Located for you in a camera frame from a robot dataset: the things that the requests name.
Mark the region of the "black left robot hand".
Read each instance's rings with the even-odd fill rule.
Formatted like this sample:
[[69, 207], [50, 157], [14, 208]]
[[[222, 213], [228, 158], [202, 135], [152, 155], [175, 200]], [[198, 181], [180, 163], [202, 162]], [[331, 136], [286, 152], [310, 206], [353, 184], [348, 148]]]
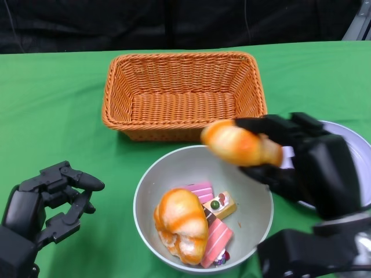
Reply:
[[93, 214], [98, 178], [63, 161], [16, 185], [1, 221], [1, 277], [38, 277], [38, 251], [59, 243], [80, 228], [82, 214]]

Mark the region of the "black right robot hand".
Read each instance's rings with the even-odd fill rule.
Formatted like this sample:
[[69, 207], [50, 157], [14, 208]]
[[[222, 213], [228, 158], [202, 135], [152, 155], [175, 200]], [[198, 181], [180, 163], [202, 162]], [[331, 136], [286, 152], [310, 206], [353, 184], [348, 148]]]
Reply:
[[290, 119], [265, 115], [238, 118], [235, 123], [294, 151], [292, 169], [272, 164], [241, 167], [248, 177], [268, 185], [287, 200], [313, 205], [325, 220], [361, 212], [359, 179], [342, 136], [325, 130], [320, 121], [304, 112], [293, 112]]

